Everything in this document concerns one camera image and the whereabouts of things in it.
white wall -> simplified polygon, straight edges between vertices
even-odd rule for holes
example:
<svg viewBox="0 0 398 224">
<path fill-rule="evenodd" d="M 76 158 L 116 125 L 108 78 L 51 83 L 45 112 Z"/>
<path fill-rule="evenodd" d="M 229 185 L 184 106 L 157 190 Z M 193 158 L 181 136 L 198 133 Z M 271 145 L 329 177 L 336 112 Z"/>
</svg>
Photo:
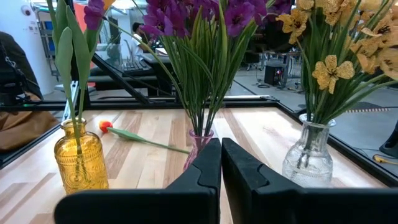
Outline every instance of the white wall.
<svg viewBox="0 0 398 224">
<path fill-rule="evenodd" d="M 25 16 L 21 10 L 22 6 L 28 6 L 30 9 L 28 0 L 1 1 L 0 30 L 12 35 L 20 47 L 24 49 L 40 90 L 43 95 L 46 95 L 53 91 L 56 79 L 51 76 L 45 58 L 35 14 L 30 9 L 30 16 Z"/>
</svg>

brown bag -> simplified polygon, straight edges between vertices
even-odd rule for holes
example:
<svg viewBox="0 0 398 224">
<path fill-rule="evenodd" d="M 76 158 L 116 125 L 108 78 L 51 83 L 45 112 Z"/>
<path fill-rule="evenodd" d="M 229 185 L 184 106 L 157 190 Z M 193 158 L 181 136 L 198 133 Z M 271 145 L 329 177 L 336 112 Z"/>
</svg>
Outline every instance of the brown bag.
<svg viewBox="0 0 398 224">
<path fill-rule="evenodd" d="M 27 93 L 31 100 L 40 100 Z M 57 125 L 48 111 L 0 112 L 0 152 L 18 149 Z"/>
</svg>

security camera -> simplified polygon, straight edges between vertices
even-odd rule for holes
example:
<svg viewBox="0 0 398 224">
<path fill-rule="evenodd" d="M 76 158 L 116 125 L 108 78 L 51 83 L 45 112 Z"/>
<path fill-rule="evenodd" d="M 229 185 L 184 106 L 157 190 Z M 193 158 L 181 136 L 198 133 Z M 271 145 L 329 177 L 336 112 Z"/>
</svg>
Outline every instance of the security camera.
<svg viewBox="0 0 398 224">
<path fill-rule="evenodd" d="M 23 15 L 25 15 L 25 16 L 30 16 L 32 14 L 29 6 L 22 6 L 21 11 L 22 11 Z"/>
</svg>

desk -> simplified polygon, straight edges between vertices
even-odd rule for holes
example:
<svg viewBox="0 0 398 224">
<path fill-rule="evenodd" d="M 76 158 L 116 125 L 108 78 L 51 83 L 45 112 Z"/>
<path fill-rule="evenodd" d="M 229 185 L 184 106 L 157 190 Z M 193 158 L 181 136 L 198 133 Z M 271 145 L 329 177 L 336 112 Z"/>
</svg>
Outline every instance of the desk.
<svg viewBox="0 0 398 224">
<path fill-rule="evenodd" d="M 148 63 L 158 63 L 157 60 L 155 59 L 155 57 L 151 54 L 151 53 L 144 53 L 142 54 L 142 58 L 144 58 L 144 60 Z M 165 56 L 159 56 L 158 58 L 160 59 L 161 62 L 163 63 L 170 63 L 170 58 L 169 57 L 165 57 Z"/>
<path fill-rule="evenodd" d="M 159 82 L 159 88 L 167 93 L 172 93 L 172 81 L 170 77 L 166 74 L 164 69 L 156 61 L 155 57 L 150 53 L 142 54 L 142 58 L 153 68 L 156 78 Z M 166 68 L 172 73 L 173 66 L 170 62 L 169 57 L 159 56 L 159 59 L 163 62 Z"/>
<path fill-rule="evenodd" d="M 162 144 L 191 149 L 191 128 L 184 110 L 85 111 L 86 129 L 102 140 L 109 186 L 112 189 L 164 188 L 181 173 L 186 154 L 126 141 L 98 129 L 102 119 L 115 128 Z M 215 137 L 231 138 L 277 172 L 301 125 L 277 108 L 233 108 L 218 112 Z M 0 170 L 0 223 L 53 223 L 52 212 L 65 196 L 53 147 L 63 136 L 59 129 L 30 151 Z M 335 187 L 385 187 L 356 164 L 328 147 L 333 158 Z M 221 223 L 232 223 L 228 198 L 221 184 Z"/>
</svg>

pink glass vase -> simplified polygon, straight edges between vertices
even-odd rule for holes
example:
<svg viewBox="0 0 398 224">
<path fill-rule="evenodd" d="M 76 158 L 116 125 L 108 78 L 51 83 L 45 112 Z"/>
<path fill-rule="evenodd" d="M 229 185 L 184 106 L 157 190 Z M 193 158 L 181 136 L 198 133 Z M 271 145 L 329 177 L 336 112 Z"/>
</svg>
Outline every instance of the pink glass vase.
<svg viewBox="0 0 398 224">
<path fill-rule="evenodd" d="M 191 163 L 197 158 L 199 152 L 205 148 L 207 143 L 210 142 L 210 139 L 213 137 L 214 132 L 210 130 L 210 134 L 207 136 L 197 136 L 193 130 L 189 130 L 189 136 L 192 139 L 192 150 L 188 155 L 187 160 L 185 161 L 183 170 L 185 171 Z"/>
</svg>

